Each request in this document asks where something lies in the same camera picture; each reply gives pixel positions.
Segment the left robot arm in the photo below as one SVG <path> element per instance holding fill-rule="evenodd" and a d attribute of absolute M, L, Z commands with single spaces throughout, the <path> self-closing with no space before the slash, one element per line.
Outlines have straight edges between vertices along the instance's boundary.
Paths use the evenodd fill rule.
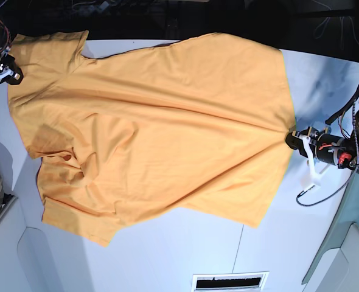
<path fill-rule="evenodd" d="M 332 135 L 330 126 L 334 121 L 342 126 L 347 111 L 352 110 L 353 130 L 350 135 Z M 285 143 L 301 156 L 308 159 L 310 173 L 314 178 L 315 160 L 334 165 L 339 169 L 349 169 L 359 174 L 359 84 L 350 100 L 325 121 L 326 127 L 319 131 L 308 127 L 304 131 L 292 131 L 287 134 Z"/>

